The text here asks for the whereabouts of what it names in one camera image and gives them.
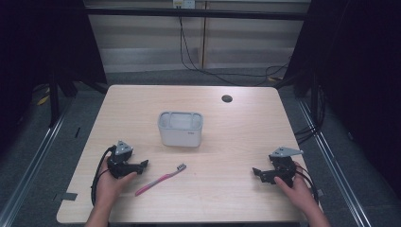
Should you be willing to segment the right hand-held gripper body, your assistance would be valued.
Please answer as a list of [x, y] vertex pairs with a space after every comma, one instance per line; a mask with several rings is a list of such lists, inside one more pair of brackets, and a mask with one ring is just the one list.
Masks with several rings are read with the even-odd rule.
[[272, 163], [274, 170], [262, 171], [261, 176], [274, 176], [279, 177], [284, 181], [287, 186], [293, 186], [292, 178], [295, 176], [296, 166], [292, 160], [292, 156], [301, 155], [304, 152], [302, 150], [294, 148], [280, 147], [276, 149], [272, 154], [269, 155], [270, 162]]

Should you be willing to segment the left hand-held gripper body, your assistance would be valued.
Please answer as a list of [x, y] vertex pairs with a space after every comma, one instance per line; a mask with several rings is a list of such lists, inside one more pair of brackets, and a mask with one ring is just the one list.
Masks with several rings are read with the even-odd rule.
[[133, 172], [140, 173], [140, 166], [129, 164], [128, 160], [132, 156], [133, 147], [119, 140], [112, 148], [112, 154], [107, 160], [108, 169], [116, 178], [127, 176]]

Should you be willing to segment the pink toothbrush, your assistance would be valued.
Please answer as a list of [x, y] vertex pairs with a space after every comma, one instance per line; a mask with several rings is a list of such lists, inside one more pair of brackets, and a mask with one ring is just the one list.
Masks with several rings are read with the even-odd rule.
[[161, 183], [165, 180], [168, 180], [174, 176], [176, 176], [177, 174], [181, 173], [182, 171], [184, 171], [187, 168], [186, 164], [180, 164], [177, 166], [176, 170], [174, 172], [171, 173], [167, 173], [163, 176], [161, 176], [160, 178], [158, 178], [157, 180], [146, 184], [145, 186], [141, 187], [140, 189], [138, 189], [135, 192], [135, 196], [140, 196], [142, 194], [144, 194], [145, 192], [147, 192], [148, 190], [150, 190], [153, 186], [157, 185], [158, 183]]

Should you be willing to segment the white plastic holder box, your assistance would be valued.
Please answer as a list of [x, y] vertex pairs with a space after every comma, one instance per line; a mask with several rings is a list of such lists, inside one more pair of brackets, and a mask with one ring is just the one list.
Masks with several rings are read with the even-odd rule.
[[194, 112], [162, 112], [158, 129], [165, 146], [195, 148], [201, 144], [203, 116]]

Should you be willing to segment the person's left hand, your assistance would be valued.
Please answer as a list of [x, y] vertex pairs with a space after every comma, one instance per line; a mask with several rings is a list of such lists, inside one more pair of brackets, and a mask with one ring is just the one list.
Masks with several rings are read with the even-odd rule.
[[114, 203], [123, 189], [137, 176], [132, 172], [127, 176], [116, 179], [109, 171], [107, 161], [103, 161], [100, 168], [99, 179], [96, 185], [95, 209], [113, 208]]

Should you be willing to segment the person's right hand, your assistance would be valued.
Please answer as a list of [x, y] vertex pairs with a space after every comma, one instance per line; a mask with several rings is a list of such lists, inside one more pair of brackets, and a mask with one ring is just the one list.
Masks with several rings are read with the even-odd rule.
[[299, 208], [307, 217], [320, 211], [319, 205], [315, 202], [312, 194], [302, 176], [303, 170], [299, 163], [295, 162], [297, 173], [293, 179], [293, 186], [289, 187], [281, 178], [275, 177], [274, 181], [286, 194], [291, 203]]

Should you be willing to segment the grey tape strip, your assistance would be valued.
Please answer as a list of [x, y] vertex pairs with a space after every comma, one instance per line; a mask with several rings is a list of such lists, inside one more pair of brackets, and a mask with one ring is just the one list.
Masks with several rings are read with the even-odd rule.
[[69, 192], [64, 192], [64, 193], [58, 193], [54, 196], [53, 200], [54, 201], [74, 201], [77, 198], [78, 194], [77, 193], [69, 193]]

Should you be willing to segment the black metal stand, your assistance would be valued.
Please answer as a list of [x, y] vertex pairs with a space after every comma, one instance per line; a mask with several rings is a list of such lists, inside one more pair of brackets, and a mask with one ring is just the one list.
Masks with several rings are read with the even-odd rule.
[[52, 128], [56, 125], [60, 116], [59, 87], [54, 73], [49, 75], [49, 97], [51, 108], [49, 127]]

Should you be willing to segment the black curtain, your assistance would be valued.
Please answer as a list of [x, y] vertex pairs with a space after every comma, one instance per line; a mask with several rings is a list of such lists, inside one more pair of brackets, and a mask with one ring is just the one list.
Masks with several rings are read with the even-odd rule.
[[107, 82], [83, 9], [83, 0], [0, 0], [0, 153], [15, 139], [36, 86]]
[[310, 0], [285, 78], [317, 80], [401, 200], [401, 0]]

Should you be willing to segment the grey metal floor rail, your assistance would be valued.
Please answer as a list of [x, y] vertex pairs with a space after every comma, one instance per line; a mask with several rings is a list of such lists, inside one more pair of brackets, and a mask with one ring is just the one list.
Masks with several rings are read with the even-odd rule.
[[26, 198], [26, 194], [31, 187], [32, 181], [37, 176], [39, 168], [43, 164], [50, 147], [60, 131], [65, 119], [65, 115], [68, 113], [71, 105], [72, 101], [68, 101], [61, 109], [59, 116], [56, 117], [55, 121], [47, 129], [44, 139], [38, 146], [35, 155], [27, 166], [24, 175], [13, 190], [13, 193], [10, 195], [3, 210], [0, 212], [0, 227], [11, 227], [24, 199]]
[[344, 201], [347, 204], [347, 207], [349, 208], [351, 215], [357, 224], [357, 227], [373, 227], [359, 199], [357, 198], [342, 169], [340, 168], [337, 158], [328, 145], [323, 133], [317, 130], [317, 126], [312, 121], [311, 110], [308, 107], [307, 103], [301, 99], [298, 99], [297, 102], [304, 115], [308, 127], [312, 129], [312, 132], [314, 133], [314, 140], [316, 141], [323, 155], [323, 158], [333, 175], [336, 185], [338, 186], [340, 193], [344, 198]]

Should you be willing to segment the black horizontal frame bar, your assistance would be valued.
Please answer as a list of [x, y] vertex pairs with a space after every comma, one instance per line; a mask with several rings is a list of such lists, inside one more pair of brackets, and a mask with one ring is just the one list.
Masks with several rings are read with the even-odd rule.
[[101, 8], [88, 7], [84, 11], [95, 15], [127, 15], [127, 16], [165, 16], [165, 17], [201, 17], [201, 18], [234, 18], [261, 20], [305, 21], [311, 16], [293, 12], [260, 12], [213, 9], [136, 9], [136, 8]]

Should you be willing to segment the white wall socket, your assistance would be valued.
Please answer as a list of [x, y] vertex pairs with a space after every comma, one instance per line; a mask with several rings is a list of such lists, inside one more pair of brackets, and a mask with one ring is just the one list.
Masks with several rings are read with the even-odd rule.
[[195, 9], [195, 0], [172, 0], [172, 5], [174, 9]]

